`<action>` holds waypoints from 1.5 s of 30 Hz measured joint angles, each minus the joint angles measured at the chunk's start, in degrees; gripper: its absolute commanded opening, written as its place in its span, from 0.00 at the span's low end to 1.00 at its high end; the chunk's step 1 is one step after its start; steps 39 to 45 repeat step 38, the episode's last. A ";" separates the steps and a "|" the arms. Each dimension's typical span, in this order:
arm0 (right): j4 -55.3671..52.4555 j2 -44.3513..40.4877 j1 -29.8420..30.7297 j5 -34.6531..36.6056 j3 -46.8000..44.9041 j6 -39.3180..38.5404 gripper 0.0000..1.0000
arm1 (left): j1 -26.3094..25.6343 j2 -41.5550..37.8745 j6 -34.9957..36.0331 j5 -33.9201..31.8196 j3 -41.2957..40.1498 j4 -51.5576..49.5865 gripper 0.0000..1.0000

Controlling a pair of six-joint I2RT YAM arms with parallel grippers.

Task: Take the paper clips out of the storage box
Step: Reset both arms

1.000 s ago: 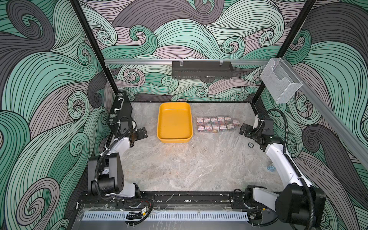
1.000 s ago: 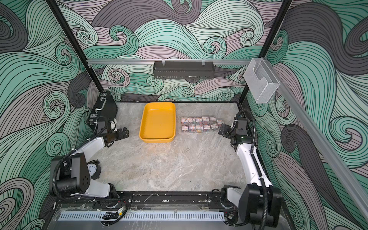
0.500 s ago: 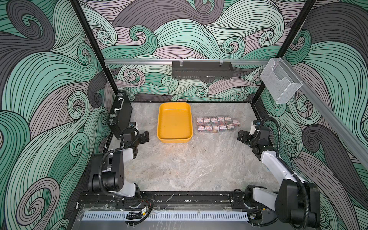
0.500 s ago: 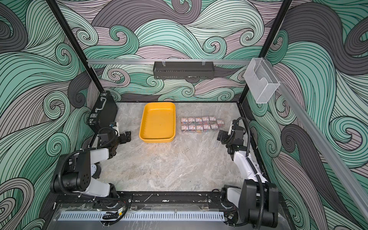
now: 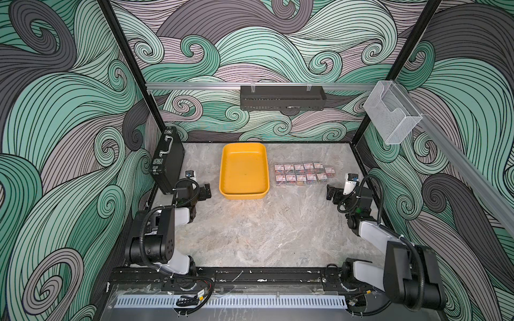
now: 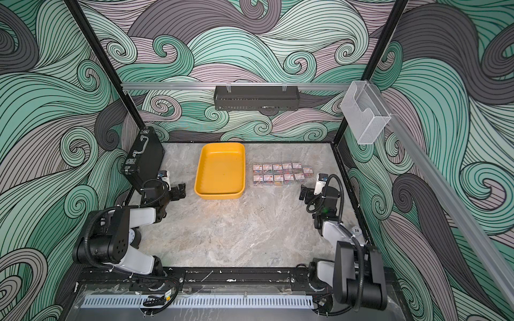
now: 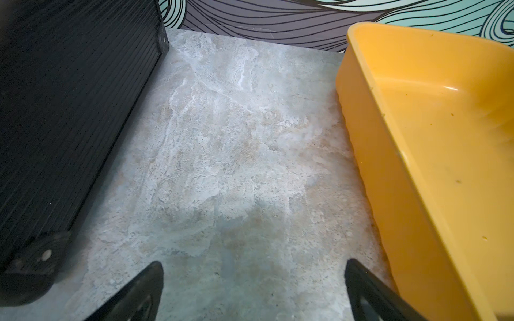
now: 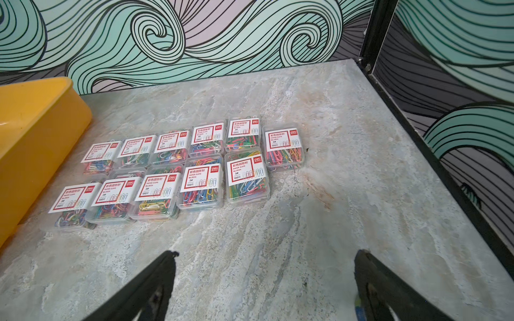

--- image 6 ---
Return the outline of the paper clip box six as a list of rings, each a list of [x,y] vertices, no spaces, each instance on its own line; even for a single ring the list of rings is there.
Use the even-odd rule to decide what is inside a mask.
[[[305,177],[313,177],[315,175],[314,171],[313,171],[313,167],[311,167],[311,166],[303,167],[303,175]]]

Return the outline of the paper clip box seven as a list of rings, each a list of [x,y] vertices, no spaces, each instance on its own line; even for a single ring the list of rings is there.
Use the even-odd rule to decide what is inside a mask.
[[[297,183],[304,183],[306,180],[304,173],[295,173],[294,179]]]

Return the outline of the yellow plastic tray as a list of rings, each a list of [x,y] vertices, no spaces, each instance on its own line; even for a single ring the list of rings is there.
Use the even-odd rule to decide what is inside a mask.
[[[241,143],[210,143],[199,158],[194,191],[205,200],[238,199],[245,190],[246,155]]]

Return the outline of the paper clip box one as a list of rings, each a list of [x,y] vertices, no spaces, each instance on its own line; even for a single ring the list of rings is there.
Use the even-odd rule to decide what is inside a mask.
[[[273,173],[275,175],[281,175],[283,174],[283,167],[282,163],[273,163]]]

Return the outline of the paper clip box four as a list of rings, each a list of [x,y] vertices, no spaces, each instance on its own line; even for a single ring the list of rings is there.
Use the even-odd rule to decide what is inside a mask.
[[[265,185],[274,185],[274,175],[263,175]]]

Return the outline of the paper clip box three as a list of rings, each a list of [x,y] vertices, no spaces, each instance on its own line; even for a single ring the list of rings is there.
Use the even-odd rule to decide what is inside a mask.
[[[264,175],[272,175],[273,174],[273,165],[271,163],[263,163],[262,164],[262,173]]]

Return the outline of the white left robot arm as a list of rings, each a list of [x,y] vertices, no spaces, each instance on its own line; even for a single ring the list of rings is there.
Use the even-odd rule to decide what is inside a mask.
[[[117,205],[88,214],[72,252],[75,263],[130,276],[167,278],[161,260],[139,250],[139,228],[162,222],[168,204],[186,197],[186,184],[171,186],[168,172],[158,171],[154,179],[141,184],[139,192],[138,205]]]

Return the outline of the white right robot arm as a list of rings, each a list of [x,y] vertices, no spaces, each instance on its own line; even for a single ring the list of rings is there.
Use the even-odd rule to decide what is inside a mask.
[[[332,260],[309,263],[313,312],[340,316],[362,308],[385,310],[388,305],[384,262],[377,247],[360,242],[343,223],[343,182],[336,174],[320,173],[313,188],[301,187],[299,196],[312,215],[314,228],[335,248]]]

